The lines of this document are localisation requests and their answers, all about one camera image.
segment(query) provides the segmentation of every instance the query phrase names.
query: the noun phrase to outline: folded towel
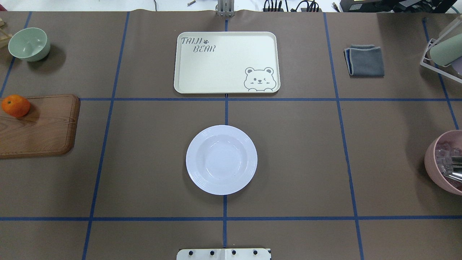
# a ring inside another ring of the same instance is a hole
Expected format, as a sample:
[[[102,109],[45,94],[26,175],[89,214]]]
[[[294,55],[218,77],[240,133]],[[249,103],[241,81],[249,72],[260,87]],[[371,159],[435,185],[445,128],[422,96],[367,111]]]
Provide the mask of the folded towel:
[[[351,76],[385,76],[380,47],[352,44],[345,49],[345,60]]]

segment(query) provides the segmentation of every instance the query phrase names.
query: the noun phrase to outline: white plate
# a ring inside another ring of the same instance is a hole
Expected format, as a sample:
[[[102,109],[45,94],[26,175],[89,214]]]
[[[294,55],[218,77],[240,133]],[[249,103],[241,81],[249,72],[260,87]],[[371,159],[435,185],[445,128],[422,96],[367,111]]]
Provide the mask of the white plate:
[[[274,93],[276,36],[268,31],[183,32],[176,41],[179,93]]]
[[[257,168],[257,151],[236,127],[216,125],[194,137],[186,152],[191,180],[202,190],[227,195],[244,188]]]

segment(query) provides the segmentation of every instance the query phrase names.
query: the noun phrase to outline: tray rim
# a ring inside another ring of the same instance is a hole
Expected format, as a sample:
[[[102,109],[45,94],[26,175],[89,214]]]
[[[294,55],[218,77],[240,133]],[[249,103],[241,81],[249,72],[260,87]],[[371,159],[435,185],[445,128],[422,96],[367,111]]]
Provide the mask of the tray rim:
[[[225,34],[225,35],[230,35],[230,34],[262,34],[262,35],[269,35],[273,40],[274,40],[274,50],[275,50],[275,55],[276,55],[276,70],[278,72],[278,80],[276,81],[277,87],[273,91],[268,91],[268,92],[244,92],[244,91],[224,91],[224,92],[185,92],[185,91],[180,91],[178,89],[178,86],[176,84],[176,81],[178,79],[178,73],[179,67],[180,67],[180,56],[178,55],[178,51],[181,50],[181,44],[179,44],[179,39],[181,39],[181,36],[187,33],[210,33],[210,34]],[[176,52],[175,52],[175,72],[174,72],[174,78],[173,78],[173,88],[175,91],[177,91],[180,94],[272,94],[276,93],[279,91],[281,87],[281,80],[280,80],[280,71],[279,71],[279,55],[278,55],[278,43],[277,43],[277,38],[276,35],[270,31],[184,31],[178,35],[176,38]]]

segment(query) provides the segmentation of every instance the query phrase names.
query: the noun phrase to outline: black device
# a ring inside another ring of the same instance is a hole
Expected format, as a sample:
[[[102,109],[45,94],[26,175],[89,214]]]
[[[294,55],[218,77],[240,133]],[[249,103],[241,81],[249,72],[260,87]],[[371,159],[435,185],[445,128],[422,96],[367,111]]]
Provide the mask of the black device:
[[[340,0],[343,12],[381,12],[376,5],[382,0]]]
[[[457,0],[340,0],[343,12],[446,13]]]

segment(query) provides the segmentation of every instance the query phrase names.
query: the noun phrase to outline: green bowl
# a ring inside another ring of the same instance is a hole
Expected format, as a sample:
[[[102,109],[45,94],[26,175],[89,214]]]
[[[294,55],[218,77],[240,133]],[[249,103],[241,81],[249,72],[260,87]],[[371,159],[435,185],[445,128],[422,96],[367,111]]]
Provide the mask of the green bowl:
[[[42,29],[26,28],[13,35],[8,50],[20,60],[36,62],[50,52],[50,41]]]

